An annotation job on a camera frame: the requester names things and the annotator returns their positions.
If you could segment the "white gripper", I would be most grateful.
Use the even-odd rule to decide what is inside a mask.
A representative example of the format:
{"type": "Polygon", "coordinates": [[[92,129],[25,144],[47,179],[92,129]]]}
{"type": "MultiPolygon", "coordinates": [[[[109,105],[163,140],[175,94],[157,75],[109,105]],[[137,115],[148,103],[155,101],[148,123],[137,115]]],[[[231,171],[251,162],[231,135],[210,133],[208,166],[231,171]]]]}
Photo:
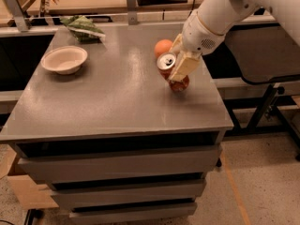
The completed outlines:
{"type": "Polygon", "coordinates": [[[199,19],[198,12],[193,10],[184,23],[182,33],[177,35],[169,49],[170,53],[178,54],[169,80],[183,81],[198,67],[201,55],[212,53],[224,39],[224,35],[216,35],[207,29],[199,19]],[[188,52],[180,52],[182,44],[188,52]]]}

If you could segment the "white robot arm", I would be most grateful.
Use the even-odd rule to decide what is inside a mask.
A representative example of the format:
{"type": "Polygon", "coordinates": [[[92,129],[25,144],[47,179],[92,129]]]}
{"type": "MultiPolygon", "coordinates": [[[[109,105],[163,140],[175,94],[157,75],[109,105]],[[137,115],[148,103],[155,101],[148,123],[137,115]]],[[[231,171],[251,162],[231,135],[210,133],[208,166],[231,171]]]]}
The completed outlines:
{"type": "Polygon", "coordinates": [[[228,31],[258,8],[267,10],[292,39],[300,44],[300,0],[203,0],[184,23],[171,47],[177,55],[169,76],[180,82],[212,53],[228,31]]]}

